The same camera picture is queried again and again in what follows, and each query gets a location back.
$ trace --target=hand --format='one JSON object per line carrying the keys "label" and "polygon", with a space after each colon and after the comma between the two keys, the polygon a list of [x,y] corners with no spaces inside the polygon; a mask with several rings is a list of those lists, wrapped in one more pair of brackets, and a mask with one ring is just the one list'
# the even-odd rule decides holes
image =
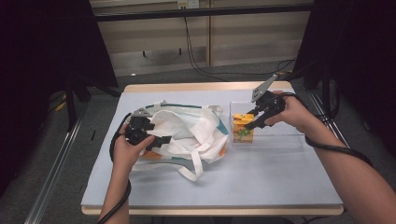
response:
{"label": "hand", "polygon": [[[274,91],[274,94],[280,94],[283,91]],[[315,118],[295,97],[285,96],[286,108],[281,113],[265,120],[266,125],[274,125],[280,121],[285,121],[291,126],[297,128],[301,133],[308,132],[313,123],[317,123]]]}
{"label": "hand", "polygon": [[128,124],[122,125],[120,129],[121,136],[117,138],[116,144],[114,146],[114,167],[121,168],[125,171],[129,172],[132,169],[132,166],[136,163],[139,158],[139,154],[142,150],[144,150],[147,146],[149,146],[155,139],[154,136],[149,136],[141,143],[136,146],[129,144],[125,138],[125,129]]}

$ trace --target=person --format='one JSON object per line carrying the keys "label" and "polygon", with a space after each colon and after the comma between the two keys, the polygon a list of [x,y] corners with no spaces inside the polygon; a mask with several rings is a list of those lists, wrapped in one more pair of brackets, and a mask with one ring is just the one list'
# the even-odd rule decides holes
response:
{"label": "person", "polygon": [[[296,98],[284,97],[286,108],[267,119],[266,125],[284,121],[304,133],[311,141],[322,145],[345,147],[319,119],[312,115]],[[153,137],[137,146],[129,145],[122,135],[115,145],[113,171],[100,218],[120,200],[128,182],[132,166],[141,150]],[[335,190],[348,212],[358,223],[395,223],[396,194],[387,181],[366,162],[336,151],[315,148]],[[129,223],[128,203],[107,223]]]}

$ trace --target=power outlet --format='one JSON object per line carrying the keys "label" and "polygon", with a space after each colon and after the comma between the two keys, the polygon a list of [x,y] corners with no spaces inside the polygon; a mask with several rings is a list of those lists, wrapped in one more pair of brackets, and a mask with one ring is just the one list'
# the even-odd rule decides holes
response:
{"label": "power outlet", "polygon": [[179,1],[177,1],[177,8],[178,9],[187,9],[187,8],[189,8],[189,1],[188,0],[179,0]]}
{"label": "power outlet", "polygon": [[189,8],[199,8],[199,0],[189,0]]}

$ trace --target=gray carpet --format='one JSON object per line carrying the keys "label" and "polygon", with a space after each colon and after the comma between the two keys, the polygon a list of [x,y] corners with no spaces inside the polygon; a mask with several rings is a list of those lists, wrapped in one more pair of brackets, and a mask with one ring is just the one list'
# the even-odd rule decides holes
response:
{"label": "gray carpet", "polygon": [[[213,72],[245,72],[264,73],[276,70],[277,63],[242,64],[211,68]],[[248,81],[265,80],[267,75],[213,75],[205,77],[196,71],[184,70],[160,74],[141,75],[136,77],[119,77],[122,91],[126,85],[141,83],[175,83],[175,82],[207,82],[219,81]],[[309,103],[301,80],[291,82],[296,92]],[[88,102],[87,111],[82,118],[78,136],[71,147],[67,160],[59,176],[56,187],[51,195],[41,223],[95,223],[97,217],[82,214],[80,202],[85,191],[91,168],[96,160],[100,146],[105,138],[108,126],[114,115],[118,98],[109,96],[97,89],[90,88],[92,99]],[[78,109],[83,103],[77,102]],[[312,104],[308,104],[314,113]],[[373,162],[375,169],[384,176],[396,189],[396,160],[385,150],[380,138],[372,132],[366,131],[364,120],[354,110],[350,103],[342,98],[340,110],[335,122],[351,147],[366,154]],[[21,172],[9,185],[5,195],[0,199],[0,223],[23,223],[26,219],[36,196],[43,186],[51,166],[62,146],[66,136],[67,111],[49,112],[43,125],[39,143],[35,146],[30,160],[22,167]],[[303,223],[302,217],[287,217],[294,223]],[[164,223],[211,223],[210,218],[198,217],[167,217]],[[133,223],[149,224],[162,221],[151,217],[133,217]],[[268,217],[236,217],[234,224],[242,223],[282,223],[282,220]],[[349,213],[338,217],[326,217],[312,223],[354,223]]]}

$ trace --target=white tote bag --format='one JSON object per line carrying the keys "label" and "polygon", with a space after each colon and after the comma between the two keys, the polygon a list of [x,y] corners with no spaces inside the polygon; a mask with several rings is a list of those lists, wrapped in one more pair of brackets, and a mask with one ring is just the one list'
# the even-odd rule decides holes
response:
{"label": "white tote bag", "polygon": [[[189,180],[195,181],[204,172],[202,161],[211,163],[221,159],[229,145],[228,131],[219,118],[220,106],[175,105],[161,102],[145,109],[155,124],[149,134],[172,136],[169,144],[144,151],[141,159],[151,163],[134,165],[133,171],[144,171],[163,165],[174,166]],[[193,170],[172,160],[192,161]]]}

